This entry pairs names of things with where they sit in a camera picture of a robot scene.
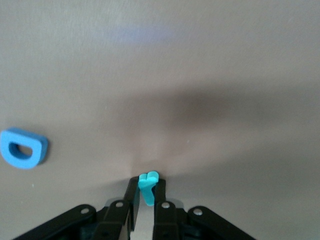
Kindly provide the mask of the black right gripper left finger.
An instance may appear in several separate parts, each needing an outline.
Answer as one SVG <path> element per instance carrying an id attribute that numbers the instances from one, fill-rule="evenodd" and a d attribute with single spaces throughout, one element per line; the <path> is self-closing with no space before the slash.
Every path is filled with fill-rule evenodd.
<path id="1" fill-rule="evenodd" d="M 121 199 L 101 210 L 81 204 L 19 235 L 17 240 L 129 240 L 140 202 L 137 176 Z"/>

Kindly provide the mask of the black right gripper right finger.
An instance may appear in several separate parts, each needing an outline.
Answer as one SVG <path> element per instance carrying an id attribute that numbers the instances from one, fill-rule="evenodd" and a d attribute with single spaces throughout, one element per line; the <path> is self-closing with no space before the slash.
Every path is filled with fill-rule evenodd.
<path id="1" fill-rule="evenodd" d="M 166 181 L 154 187 L 154 240 L 254 240 L 228 220 L 201 205 L 188 211 L 166 198 Z"/>

